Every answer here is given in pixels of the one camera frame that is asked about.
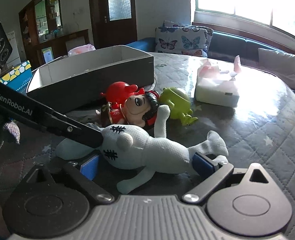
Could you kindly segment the grey gloved hand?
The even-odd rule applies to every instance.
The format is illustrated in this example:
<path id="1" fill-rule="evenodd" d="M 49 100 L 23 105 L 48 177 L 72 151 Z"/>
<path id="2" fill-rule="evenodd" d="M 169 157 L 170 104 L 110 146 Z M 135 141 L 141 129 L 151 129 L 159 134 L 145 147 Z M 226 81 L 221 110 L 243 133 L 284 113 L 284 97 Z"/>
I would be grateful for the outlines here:
<path id="1" fill-rule="evenodd" d="M 0 149 L 4 142 L 20 143 L 20 129 L 13 121 L 5 122 L 0 127 Z"/>

